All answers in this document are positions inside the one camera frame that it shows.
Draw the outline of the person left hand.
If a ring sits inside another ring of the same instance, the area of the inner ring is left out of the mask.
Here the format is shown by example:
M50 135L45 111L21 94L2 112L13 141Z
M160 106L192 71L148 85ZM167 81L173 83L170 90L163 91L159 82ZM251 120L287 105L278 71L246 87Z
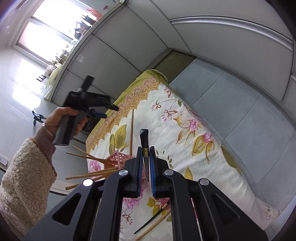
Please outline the person left hand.
M41 127L41 132L45 134L51 141L54 140L57 130L62 123L62 120L71 117L77 116L78 111L70 107L65 108L56 108L45 120L43 126Z

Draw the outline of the fleece sleeve left forearm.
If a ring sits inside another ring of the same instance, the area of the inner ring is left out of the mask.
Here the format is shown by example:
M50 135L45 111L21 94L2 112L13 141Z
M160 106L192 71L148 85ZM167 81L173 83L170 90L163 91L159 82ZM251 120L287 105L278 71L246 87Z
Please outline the fleece sleeve left forearm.
M22 240L46 213L56 180L53 137L40 128L14 155L1 180L1 240Z

